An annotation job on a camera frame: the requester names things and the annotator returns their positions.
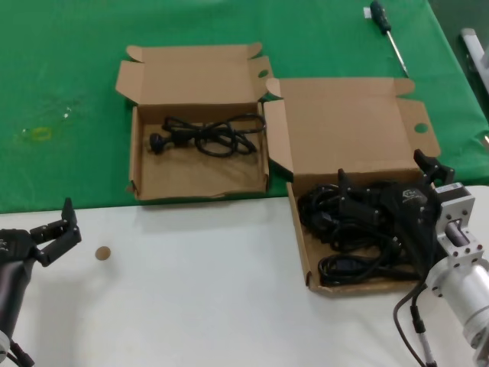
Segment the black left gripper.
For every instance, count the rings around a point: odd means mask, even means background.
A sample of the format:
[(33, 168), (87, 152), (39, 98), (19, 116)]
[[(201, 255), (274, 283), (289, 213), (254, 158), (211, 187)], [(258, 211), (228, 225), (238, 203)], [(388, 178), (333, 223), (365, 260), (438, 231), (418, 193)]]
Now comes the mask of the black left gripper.
[[(61, 219), (38, 226), (30, 232), (24, 229), (2, 229), (0, 238), (2, 264), (35, 259), (44, 267), (51, 265), (82, 241), (69, 197), (64, 201)], [(37, 245), (48, 242), (43, 249), (37, 248)]]

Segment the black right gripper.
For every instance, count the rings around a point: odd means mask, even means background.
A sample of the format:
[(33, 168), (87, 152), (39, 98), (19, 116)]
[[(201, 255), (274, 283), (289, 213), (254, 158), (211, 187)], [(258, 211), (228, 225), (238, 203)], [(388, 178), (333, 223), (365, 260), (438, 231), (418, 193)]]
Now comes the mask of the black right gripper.
[(338, 212), (369, 226), (381, 224), (380, 204), (404, 251), (421, 278), (425, 278), (436, 262), (439, 244), (436, 221), (439, 207), (435, 183), (454, 182), (455, 170), (441, 164), (436, 157), (416, 149), (413, 159), (423, 172), (420, 180), (400, 182), (385, 180), (378, 187), (357, 188), (343, 169), (338, 170)]

